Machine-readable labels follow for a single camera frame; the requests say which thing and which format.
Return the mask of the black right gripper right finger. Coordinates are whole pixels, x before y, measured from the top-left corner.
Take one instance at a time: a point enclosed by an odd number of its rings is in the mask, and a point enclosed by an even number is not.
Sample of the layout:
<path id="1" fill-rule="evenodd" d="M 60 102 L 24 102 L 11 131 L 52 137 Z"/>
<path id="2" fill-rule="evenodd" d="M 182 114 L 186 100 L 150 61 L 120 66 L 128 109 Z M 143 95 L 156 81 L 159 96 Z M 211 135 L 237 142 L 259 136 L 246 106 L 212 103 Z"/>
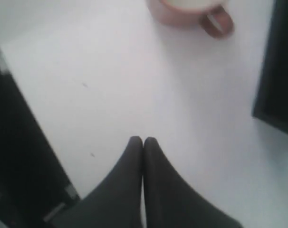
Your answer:
<path id="1" fill-rule="evenodd" d="M 144 142 L 144 200 L 149 228 L 240 228 L 197 193 L 166 158 L 158 141 Z"/>

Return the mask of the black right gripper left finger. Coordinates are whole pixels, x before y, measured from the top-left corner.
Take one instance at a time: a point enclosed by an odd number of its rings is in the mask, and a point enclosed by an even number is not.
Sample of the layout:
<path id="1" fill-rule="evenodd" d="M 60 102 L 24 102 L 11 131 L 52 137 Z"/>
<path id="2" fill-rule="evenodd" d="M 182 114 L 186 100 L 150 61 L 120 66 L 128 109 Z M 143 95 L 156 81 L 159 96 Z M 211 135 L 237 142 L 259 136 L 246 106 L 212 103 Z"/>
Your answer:
<path id="1" fill-rule="evenodd" d="M 141 228 L 143 142 L 133 136 L 103 181 L 74 207 L 57 215 L 53 228 Z"/>

